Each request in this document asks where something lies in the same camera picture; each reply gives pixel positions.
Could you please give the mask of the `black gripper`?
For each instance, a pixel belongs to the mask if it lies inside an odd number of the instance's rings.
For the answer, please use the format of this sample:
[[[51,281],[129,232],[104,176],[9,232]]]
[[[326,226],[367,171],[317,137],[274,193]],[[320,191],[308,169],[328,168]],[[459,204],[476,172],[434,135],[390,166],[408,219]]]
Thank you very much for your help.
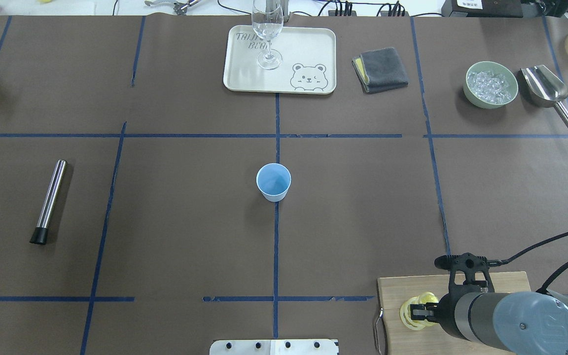
[[[413,323],[440,323],[439,304],[410,305],[410,319]]]

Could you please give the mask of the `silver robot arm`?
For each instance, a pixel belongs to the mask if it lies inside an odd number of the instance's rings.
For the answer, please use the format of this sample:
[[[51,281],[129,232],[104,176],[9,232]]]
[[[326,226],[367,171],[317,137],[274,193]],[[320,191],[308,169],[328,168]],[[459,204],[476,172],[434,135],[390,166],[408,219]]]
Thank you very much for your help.
[[[414,320],[442,326],[452,337],[517,355],[568,355],[568,294],[552,290],[470,292],[455,301],[410,305]]]

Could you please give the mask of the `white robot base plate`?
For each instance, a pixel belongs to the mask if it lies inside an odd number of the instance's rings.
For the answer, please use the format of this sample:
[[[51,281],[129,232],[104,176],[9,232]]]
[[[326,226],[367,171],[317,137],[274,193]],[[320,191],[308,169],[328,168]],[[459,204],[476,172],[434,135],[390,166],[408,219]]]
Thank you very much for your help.
[[[219,340],[210,346],[210,355],[338,355],[333,339],[252,339]]]

